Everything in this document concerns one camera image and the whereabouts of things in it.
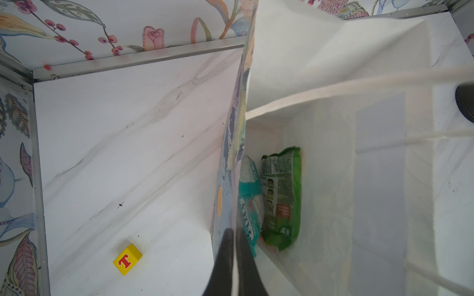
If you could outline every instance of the shopping bag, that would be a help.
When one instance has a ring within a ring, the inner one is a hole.
[[[259,167],[298,146],[299,237],[282,252],[259,244],[265,262],[301,295],[436,294],[433,140],[474,133],[435,131],[432,87],[471,80],[472,66],[431,68],[423,20],[342,21],[299,1],[255,1],[222,144],[214,256],[223,231],[241,227],[242,155]]]

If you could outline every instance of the yellow cube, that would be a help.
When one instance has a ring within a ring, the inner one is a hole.
[[[115,260],[114,265],[126,275],[140,260],[142,253],[131,243]]]

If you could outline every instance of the teal snack package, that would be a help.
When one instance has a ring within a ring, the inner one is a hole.
[[[266,202],[262,237],[283,251],[300,233],[300,148],[289,147],[278,154],[262,156],[260,184]]]
[[[264,200],[255,162],[247,155],[242,157],[238,186],[238,205],[245,233],[254,257],[264,219]]]

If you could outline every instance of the green food packet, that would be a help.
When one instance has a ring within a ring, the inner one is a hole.
[[[263,239],[267,244],[283,251],[295,241],[300,232],[300,148],[290,147],[279,154],[262,156],[260,185],[266,202]]]

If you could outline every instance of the barcode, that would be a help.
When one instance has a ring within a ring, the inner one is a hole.
[[[264,159],[262,162],[262,174],[278,174],[280,170],[278,169],[277,156],[269,157]]]

